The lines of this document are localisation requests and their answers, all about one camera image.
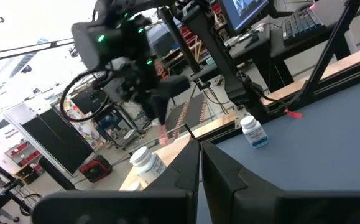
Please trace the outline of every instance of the green led light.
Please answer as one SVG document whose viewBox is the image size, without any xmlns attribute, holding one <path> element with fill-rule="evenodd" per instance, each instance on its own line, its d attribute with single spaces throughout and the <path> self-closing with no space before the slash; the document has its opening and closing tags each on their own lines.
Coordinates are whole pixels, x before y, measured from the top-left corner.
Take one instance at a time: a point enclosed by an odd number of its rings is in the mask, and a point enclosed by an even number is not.
<svg viewBox="0 0 360 224">
<path fill-rule="evenodd" d="M 98 42 L 103 41 L 104 38 L 105 38 L 105 35 L 101 35 L 100 37 L 98 37 Z"/>
</svg>

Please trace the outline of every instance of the floor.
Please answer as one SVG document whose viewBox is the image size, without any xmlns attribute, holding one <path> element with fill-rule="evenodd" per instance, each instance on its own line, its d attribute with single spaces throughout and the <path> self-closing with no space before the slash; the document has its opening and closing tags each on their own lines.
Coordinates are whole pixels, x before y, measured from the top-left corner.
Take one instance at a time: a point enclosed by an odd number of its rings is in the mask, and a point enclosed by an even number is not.
<svg viewBox="0 0 360 224">
<path fill-rule="evenodd" d="M 298 2 L 300 2 L 300 0 L 283 0 L 283 1 L 278 0 L 276 6 L 279 11 L 291 11 L 303 4 Z M 354 41 L 355 43 L 357 43 L 358 49 L 360 49 L 360 16 L 353 20 L 353 23 L 351 24 L 350 28 L 354 36 Z M 325 44 L 326 43 L 317 45 L 285 61 L 291 74 L 294 76 L 295 79 L 299 79 L 311 74 L 313 66 L 318 61 L 318 58 Z M 262 85 L 263 88 L 266 88 L 266 85 L 263 82 L 255 66 L 253 65 L 248 66 L 245 69 L 245 72 L 251 77 L 253 81 Z M 191 70 L 188 68 L 185 74 L 189 76 L 191 74 Z M 212 80 L 211 88 L 216 93 L 218 100 L 224 103 L 224 107 L 231 110 L 233 104 L 230 102 L 227 103 L 227 101 L 229 100 L 228 97 L 226 96 L 226 93 L 223 90 L 223 85 L 221 86 L 216 85 L 218 78 L 219 77 Z M 183 103 L 189 100 L 192 96 L 196 96 L 197 94 L 200 94 L 200 90 L 198 88 L 196 88 L 195 91 L 193 91 L 193 89 L 194 89 L 194 84 L 192 83 L 192 87 L 189 90 L 175 97 L 176 103 L 177 104 Z M 206 91 L 206 94 L 207 96 L 209 96 L 209 98 L 211 98 L 215 102 L 217 101 L 216 99 L 213 98 L 213 95 L 209 91 Z M 208 106 L 209 106 L 207 111 L 208 116 L 206 115 L 206 121 L 204 123 L 208 123 L 212 119 L 216 119 L 223 115 L 223 110 L 220 107 L 220 105 L 214 104 L 209 101 Z M 128 105 L 125 105 L 124 107 L 133 117 L 135 117 L 139 113 L 139 106 L 135 104 L 130 103 Z M 169 109 L 173 107 L 174 107 L 173 103 L 170 102 Z M 132 148 L 137 148 L 143 145 L 145 142 L 148 142 L 156 137 L 157 137 L 157 127 L 152 126 L 149 128 L 147 134 L 140 141 L 137 141 L 135 145 L 129 147 L 129 149 L 125 151 L 115 148 L 102 148 L 97 153 L 103 155 L 110 163 L 113 164 L 116 161 L 128 157 L 127 153 Z M 121 162 L 116 166 L 114 166 L 113 171 L 109 176 L 101 179 L 95 184 L 92 184 L 87 180 L 83 180 L 82 175 L 77 175 L 76 177 L 72 178 L 71 181 L 73 183 L 76 183 L 75 184 L 76 187 L 80 190 L 117 190 L 120 188 L 123 180 L 126 178 L 127 173 L 130 171 L 131 167 L 132 165 L 128 162 L 128 160 Z M 34 183 L 30 184 L 28 189 L 33 189 L 34 191 L 38 192 L 43 196 L 62 190 L 61 187 L 48 174 L 43 174 Z M 13 202 L 8 203 L 5 206 L 5 209 L 14 216 L 17 215 L 19 216 L 20 214 L 18 210 L 18 206 Z M 29 217 L 21 216 L 20 223 L 29 223 L 29 222 L 30 222 Z"/>
</svg>

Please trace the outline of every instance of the keyboard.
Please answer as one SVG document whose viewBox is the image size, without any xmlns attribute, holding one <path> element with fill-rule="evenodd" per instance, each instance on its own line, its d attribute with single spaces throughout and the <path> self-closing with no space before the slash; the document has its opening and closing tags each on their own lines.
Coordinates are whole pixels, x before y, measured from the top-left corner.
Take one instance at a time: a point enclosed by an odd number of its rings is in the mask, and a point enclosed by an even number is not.
<svg viewBox="0 0 360 224">
<path fill-rule="evenodd" d="M 315 13 L 307 8 L 289 16 L 282 23 L 284 45 L 295 44 L 325 29 Z"/>
</svg>

